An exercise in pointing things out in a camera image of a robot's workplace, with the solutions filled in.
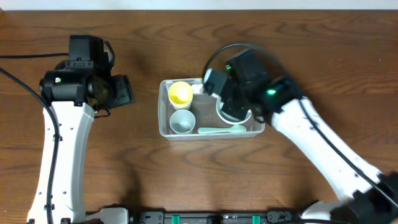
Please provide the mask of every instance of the mint green spoon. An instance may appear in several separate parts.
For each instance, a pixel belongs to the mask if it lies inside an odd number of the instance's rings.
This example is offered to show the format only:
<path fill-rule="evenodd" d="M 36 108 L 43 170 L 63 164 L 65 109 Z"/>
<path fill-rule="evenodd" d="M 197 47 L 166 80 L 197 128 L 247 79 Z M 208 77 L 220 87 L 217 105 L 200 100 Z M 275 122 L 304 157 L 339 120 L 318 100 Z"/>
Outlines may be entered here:
<path fill-rule="evenodd" d="M 235 124 L 234 126 L 232 126 L 230 128 L 199 128 L 198 129 L 199 134 L 211 134 L 211 133 L 223 133 L 223 132 L 240 133 L 240 132 L 245 132 L 245 131 L 246 131 L 246 128 L 240 124 Z"/>

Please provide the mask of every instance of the clear plastic container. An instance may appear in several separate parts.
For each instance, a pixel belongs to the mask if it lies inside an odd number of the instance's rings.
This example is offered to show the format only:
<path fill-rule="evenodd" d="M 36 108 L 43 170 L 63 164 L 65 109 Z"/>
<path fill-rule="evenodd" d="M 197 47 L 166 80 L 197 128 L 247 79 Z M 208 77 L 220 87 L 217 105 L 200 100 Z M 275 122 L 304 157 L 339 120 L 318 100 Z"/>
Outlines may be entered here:
<path fill-rule="evenodd" d="M 196 125 L 192 134 L 175 134 L 170 127 L 170 117 L 175 112 L 168 97 L 170 86 L 178 81 L 189 83 L 193 86 L 193 100 L 190 111 L 195 115 Z M 256 122 L 253 117 L 242 125 L 246 127 L 244 133 L 214 133 L 198 134 L 198 128 L 229 128 L 230 124 L 225 123 L 217 114 L 216 98 L 203 94 L 200 91 L 201 78 L 187 78 L 178 80 L 164 80 L 160 83 L 159 89 L 159 132 L 170 141 L 201 140 L 201 139 L 228 139 L 228 138 L 250 138 L 263 132 L 265 124 Z"/>

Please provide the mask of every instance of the wood grain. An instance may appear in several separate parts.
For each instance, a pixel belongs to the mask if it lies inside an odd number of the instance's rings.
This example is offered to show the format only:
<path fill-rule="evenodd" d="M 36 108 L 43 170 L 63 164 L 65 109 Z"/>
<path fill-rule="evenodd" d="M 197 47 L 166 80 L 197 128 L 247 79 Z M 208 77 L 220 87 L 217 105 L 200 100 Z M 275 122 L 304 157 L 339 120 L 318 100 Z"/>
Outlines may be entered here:
<path fill-rule="evenodd" d="M 398 169 L 395 11 L 53 11 L 0 14 L 0 54 L 68 51 L 71 34 L 111 42 L 113 74 L 136 103 L 94 122 L 84 179 L 87 210 L 265 210 L 335 200 L 308 159 L 272 128 L 252 139 L 170 142 L 159 134 L 159 83 L 199 77 L 235 41 L 261 44 L 289 68 L 324 120 L 383 172 Z M 220 55 L 215 67 L 229 54 Z M 36 91 L 63 58 L 0 60 Z M 39 178 L 42 107 L 0 75 L 0 223 L 25 223 Z"/>

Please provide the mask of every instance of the black cable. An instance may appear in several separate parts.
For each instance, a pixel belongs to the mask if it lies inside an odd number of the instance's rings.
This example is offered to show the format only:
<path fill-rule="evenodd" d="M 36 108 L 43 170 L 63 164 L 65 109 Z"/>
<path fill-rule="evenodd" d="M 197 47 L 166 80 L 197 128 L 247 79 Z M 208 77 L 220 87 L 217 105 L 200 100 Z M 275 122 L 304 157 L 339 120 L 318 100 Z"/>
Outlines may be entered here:
<path fill-rule="evenodd" d="M 319 223 L 319 224 L 349 224 L 348 222 L 331 221 L 331 220 L 318 220 L 318 219 L 303 219 L 303 220 L 291 220 L 275 222 L 274 224 L 294 224 L 294 223 Z"/>
<path fill-rule="evenodd" d="M 249 49 L 253 49 L 253 50 L 258 50 L 260 52 L 262 52 L 267 58 L 271 58 L 274 62 L 276 62 L 279 66 L 279 68 L 282 70 L 282 73 L 291 78 L 290 77 L 290 73 L 287 71 L 287 69 L 282 65 L 282 63 L 279 62 L 278 58 L 271 53 L 270 51 L 268 51 L 267 49 L 265 49 L 264 47 L 261 47 L 259 45 L 254 45 L 254 44 L 249 44 L 249 43 L 233 43 L 233 44 L 228 44 L 225 45 L 224 47 L 218 49 L 207 61 L 207 63 L 205 64 L 205 67 L 203 69 L 202 72 L 202 79 L 205 79 L 205 75 L 206 72 L 208 70 L 208 67 L 210 66 L 210 63 L 214 60 L 214 58 L 220 54 L 222 51 L 231 48 L 231 47 L 246 47 Z M 371 180 L 368 176 L 365 175 L 365 173 L 357 168 L 342 152 L 340 152 L 339 149 L 337 149 L 337 147 L 318 129 L 318 127 L 316 126 L 315 122 L 309 117 L 307 111 L 305 110 L 305 108 L 303 107 L 302 102 L 299 100 L 298 101 L 300 103 L 301 108 L 303 109 L 303 112 L 305 113 L 305 115 L 307 116 L 308 120 L 311 122 L 311 125 L 315 128 L 315 130 L 317 130 L 318 134 L 323 138 L 323 140 L 325 140 L 326 143 L 328 143 L 328 145 L 355 171 L 358 173 L 358 175 L 360 177 L 362 177 L 366 182 L 368 182 L 377 192 L 379 192 L 386 200 L 388 200 L 393 206 L 395 206 L 396 208 L 398 208 L 398 204 L 392 199 L 390 198 L 390 196 L 388 196 L 383 190 L 381 190 L 377 184 L 375 182 L 373 182 L 373 180 Z"/>
<path fill-rule="evenodd" d="M 55 163 L 57 161 L 58 144 L 59 144 L 59 139 L 60 139 L 60 131 L 59 131 L 57 120 L 55 119 L 54 114 L 52 113 L 50 107 L 47 105 L 45 100 L 41 96 L 39 96 L 33 89 L 31 89 L 25 83 L 23 83 L 18 78 L 16 78 L 14 75 L 11 75 L 9 72 L 5 71 L 1 67 L 0 67 L 0 72 L 5 74 L 8 78 L 10 78 L 14 82 L 18 83 L 20 86 L 25 88 L 30 94 L 32 94 L 34 96 L 34 98 L 36 98 L 36 100 L 38 100 L 42 104 L 44 109 L 49 114 L 51 121 L 53 123 L 53 126 L 54 126 L 54 150 L 53 150 L 51 166 L 50 166 L 50 175 L 49 175 L 49 182 L 47 185 L 47 199 L 46 199 L 47 222 L 48 222 L 48 224 L 52 224 L 52 204 L 51 204 L 52 182 L 54 179 Z"/>
<path fill-rule="evenodd" d="M 0 58 L 41 58 L 41 57 L 56 57 L 69 56 L 69 53 L 55 53 L 55 54 L 41 54 L 41 55 L 0 55 Z"/>
<path fill-rule="evenodd" d="M 362 172 L 361 169 L 356 167 L 338 148 L 325 136 L 325 134 L 318 128 L 317 124 L 312 120 L 312 118 L 308 115 L 307 110 L 304 108 L 301 100 L 298 101 L 300 103 L 300 107 L 303 110 L 305 116 L 310 121 L 313 128 L 318 132 L 318 134 L 323 138 L 323 140 L 328 143 L 328 145 L 355 171 L 358 173 L 360 177 L 362 177 L 366 182 L 368 182 L 377 192 L 379 192 L 385 199 L 387 199 L 395 208 L 398 208 L 398 204 L 390 198 L 383 190 L 381 190 L 372 179 L 370 179 L 367 175 Z"/>

